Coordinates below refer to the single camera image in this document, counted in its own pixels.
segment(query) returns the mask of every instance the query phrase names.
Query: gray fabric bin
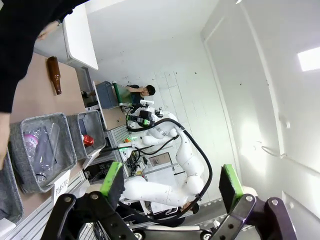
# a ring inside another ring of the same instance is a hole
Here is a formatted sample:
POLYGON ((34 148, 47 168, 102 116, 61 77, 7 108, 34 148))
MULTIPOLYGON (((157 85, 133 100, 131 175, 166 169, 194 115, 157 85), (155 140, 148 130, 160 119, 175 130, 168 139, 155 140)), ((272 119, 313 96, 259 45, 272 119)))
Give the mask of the gray fabric bin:
POLYGON ((23 215, 24 208, 10 156, 7 153, 4 159, 4 168, 0 170, 0 220, 6 218, 14 224, 18 224, 23 215))
POLYGON ((112 109, 119 106, 116 95, 114 94, 112 83, 104 81, 95 86, 99 97, 100 105, 103 109, 112 109))
POLYGON ((102 149, 106 145, 104 130, 97 110, 81 112, 66 117, 68 120, 73 146, 77 160, 87 159, 96 149, 102 149), (93 146, 85 147, 81 135, 87 134, 93 137, 93 146))
POLYGON ((45 193, 52 185, 47 186, 60 173, 72 169, 77 164, 77 156, 72 143, 72 138, 68 126, 68 121, 63 113, 53 113, 44 116, 30 117, 22 122, 10 125, 10 142, 12 159, 15 169, 20 177, 20 186, 25 193, 45 193), (50 129, 52 123, 60 127, 59 138, 56 148, 55 161, 53 165, 53 175, 42 183, 38 183, 32 164, 28 159, 24 132, 46 127, 50 129))

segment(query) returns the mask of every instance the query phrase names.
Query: white wall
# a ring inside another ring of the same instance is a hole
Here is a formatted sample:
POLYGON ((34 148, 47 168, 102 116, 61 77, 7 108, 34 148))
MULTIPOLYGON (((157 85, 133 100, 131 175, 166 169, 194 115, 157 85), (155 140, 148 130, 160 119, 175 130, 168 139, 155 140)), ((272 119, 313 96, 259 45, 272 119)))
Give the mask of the white wall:
POLYGON ((281 197, 299 239, 317 239, 320 232, 320 71, 302 72, 297 56, 320 46, 319 11, 317 0, 223 0, 202 31, 243 184, 264 200, 281 197), (254 150, 256 141, 288 157, 254 150))
MULTIPOLYGON (((155 86, 150 99, 174 113, 208 156, 213 180, 201 203, 220 197, 221 166, 234 164, 234 155, 212 70, 198 34, 146 44, 105 59, 94 81, 155 86)), ((207 180, 208 171, 204 173, 207 180)))
POLYGON ((85 3, 86 13, 91 14, 124 0, 90 0, 85 3))
POLYGON ((217 1, 124 0, 93 11, 88 21, 97 61, 146 43, 199 34, 217 1))

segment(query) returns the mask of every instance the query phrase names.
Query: clear plastic bottle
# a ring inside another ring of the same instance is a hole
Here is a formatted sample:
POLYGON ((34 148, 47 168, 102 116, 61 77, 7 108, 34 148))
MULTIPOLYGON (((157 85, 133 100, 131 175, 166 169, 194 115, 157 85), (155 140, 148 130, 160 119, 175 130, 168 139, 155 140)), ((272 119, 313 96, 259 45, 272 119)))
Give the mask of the clear plastic bottle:
POLYGON ((36 148, 33 170, 38 183, 45 182, 54 173, 54 160, 57 151, 60 128, 52 124, 50 131, 40 129, 39 144, 36 148))
POLYGON ((31 163, 33 163, 35 159, 35 153, 36 153, 36 148, 38 146, 40 134, 41 134, 40 128, 31 130, 31 131, 26 131, 23 134, 24 143, 26 146, 26 154, 31 163))

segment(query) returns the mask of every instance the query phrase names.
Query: label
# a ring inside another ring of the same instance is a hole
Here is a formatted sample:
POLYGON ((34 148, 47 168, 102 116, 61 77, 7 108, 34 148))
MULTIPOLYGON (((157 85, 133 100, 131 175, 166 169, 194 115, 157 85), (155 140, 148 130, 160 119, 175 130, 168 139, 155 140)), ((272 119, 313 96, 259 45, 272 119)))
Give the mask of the label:
POLYGON ((38 145, 38 139, 31 134, 24 135, 24 142, 30 143, 34 148, 38 145))
POLYGON ((52 188, 53 205, 56 204, 60 195, 66 193, 69 185, 70 172, 70 170, 66 171, 54 182, 54 187, 52 188))

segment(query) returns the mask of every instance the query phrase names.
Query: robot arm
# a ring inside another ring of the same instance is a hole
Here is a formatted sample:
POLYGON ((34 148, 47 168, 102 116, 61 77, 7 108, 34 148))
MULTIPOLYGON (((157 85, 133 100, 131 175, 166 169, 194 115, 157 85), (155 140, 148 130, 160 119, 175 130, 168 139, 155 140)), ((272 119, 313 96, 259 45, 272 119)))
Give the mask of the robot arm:
POLYGON ((94 223, 98 230, 94 235, 98 239, 111 240, 234 240, 245 225, 255 226, 261 240, 298 239, 286 206, 277 197, 264 202, 254 195, 244 194, 232 210, 227 210, 222 222, 209 223, 208 230, 199 226, 187 229, 148 226, 130 230, 100 191, 78 199, 72 194, 62 194, 52 209, 41 239, 78 239, 86 223, 94 223))
MULTIPOLYGON (((143 112, 147 116, 146 111, 151 112, 150 120, 157 122, 160 120, 154 112, 154 108, 148 107, 144 110, 137 110, 136 114, 140 116, 143 112)), ((176 121, 176 117, 171 113, 165 113, 165 118, 170 118, 176 121)), ((150 201, 169 206, 180 207, 184 205, 189 196, 195 196, 201 192, 204 187, 204 182, 201 175, 204 172, 204 166, 198 159, 197 155, 193 153, 192 145, 184 129, 176 126, 172 122, 164 122, 160 125, 147 130, 144 136, 138 137, 137 140, 131 143, 131 148, 127 151, 134 151, 134 148, 163 145, 171 137, 179 135, 181 138, 180 147, 176 153, 176 161, 185 171, 187 178, 182 187, 172 187, 169 185, 159 184, 155 182, 148 182, 141 176, 134 176, 129 178, 124 186, 125 191, 123 197, 129 200, 150 201)))

